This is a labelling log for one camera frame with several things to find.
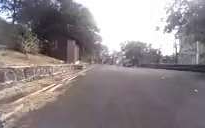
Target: bush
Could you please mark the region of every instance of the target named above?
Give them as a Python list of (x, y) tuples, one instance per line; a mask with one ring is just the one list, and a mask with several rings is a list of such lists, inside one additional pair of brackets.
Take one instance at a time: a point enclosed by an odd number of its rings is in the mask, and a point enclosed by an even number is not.
[(19, 36), (19, 51), (27, 54), (38, 54), (40, 52), (39, 39), (31, 32), (25, 32)]

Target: grass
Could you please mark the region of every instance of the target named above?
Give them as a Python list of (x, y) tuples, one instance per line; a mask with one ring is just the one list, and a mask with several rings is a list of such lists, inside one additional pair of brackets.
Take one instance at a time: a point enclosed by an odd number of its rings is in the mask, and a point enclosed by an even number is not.
[(32, 55), (28, 54), (28, 58), (25, 54), (12, 50), (0, 50), (0, 67), (4, 66), (32, 66), (32, 65), (52, 65), (52, 64), (64, 64), (64, 61), (44, 56), (44, 55)]

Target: distant tree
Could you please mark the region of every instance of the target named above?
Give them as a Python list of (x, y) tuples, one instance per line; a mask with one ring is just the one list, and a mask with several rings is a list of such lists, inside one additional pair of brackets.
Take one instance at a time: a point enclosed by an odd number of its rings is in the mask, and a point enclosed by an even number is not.
[(159, 63), (161, 52), (140, 41), (127, 41), (121, 44), (125, 59), (132, 65)]

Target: asphalt road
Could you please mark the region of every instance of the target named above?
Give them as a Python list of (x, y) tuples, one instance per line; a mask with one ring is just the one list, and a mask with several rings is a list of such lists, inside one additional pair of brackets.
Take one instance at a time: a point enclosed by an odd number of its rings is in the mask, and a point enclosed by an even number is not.
[(96, 66), (72, 84), (58, 101), (31, 112), (18, 124), (28, 128), (205, 128), (205, 74)]

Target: pole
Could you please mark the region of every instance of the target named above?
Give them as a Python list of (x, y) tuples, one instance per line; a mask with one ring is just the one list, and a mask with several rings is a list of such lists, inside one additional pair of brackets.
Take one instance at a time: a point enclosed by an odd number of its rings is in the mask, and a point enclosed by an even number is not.
[(196, 64), (199, 64), (200, 59), (199, 41), (196, 42)]

